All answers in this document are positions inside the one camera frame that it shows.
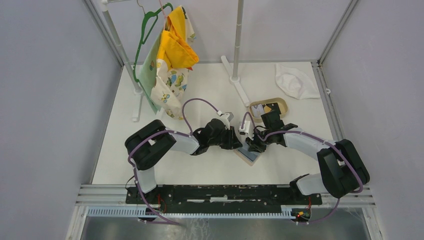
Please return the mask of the beige card holder wallet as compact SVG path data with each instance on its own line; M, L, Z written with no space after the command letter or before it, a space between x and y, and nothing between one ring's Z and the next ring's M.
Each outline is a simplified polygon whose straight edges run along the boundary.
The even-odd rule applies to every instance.
M235 149L234 153L243 161L245 161L249 166L253 166L261 155L259 152L248 151L247 148L243 147Z

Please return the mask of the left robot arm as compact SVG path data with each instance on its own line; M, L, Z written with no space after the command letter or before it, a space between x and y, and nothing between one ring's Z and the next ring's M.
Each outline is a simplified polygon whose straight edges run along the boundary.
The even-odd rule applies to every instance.
M211 146L235 150L242 147L242 143L237 138L234 127L226 126L217 118L191 134L171 130L161 120L156 119L129 136L124 146L139 189L137 196L145 204L151 204L157 198L158 184L154 166L167 152L177 151L198 156Z

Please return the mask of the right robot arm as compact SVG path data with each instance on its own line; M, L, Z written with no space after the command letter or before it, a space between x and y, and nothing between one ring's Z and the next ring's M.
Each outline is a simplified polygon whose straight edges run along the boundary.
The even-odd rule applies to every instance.
M297 150L318 162L319 173L306 174L294 179L289 189L289 199L302 204L309 195L329 193L340 199L350 193L361 193L370 181L370 174L354 144L348 139L333 141L304 131L293 123L285 124L277 111L261 115L263 126L256 126L246 112L239 125L245 135L249 153L263 153L269 145L276 144Z

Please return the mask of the black card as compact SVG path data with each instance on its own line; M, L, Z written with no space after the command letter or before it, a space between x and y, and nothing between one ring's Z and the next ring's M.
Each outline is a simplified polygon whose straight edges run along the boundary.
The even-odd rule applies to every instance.
M267 106L272 110L272 111L277 111L277 112L281 112L279 104L277 102L272 102L272 103L268 103Z

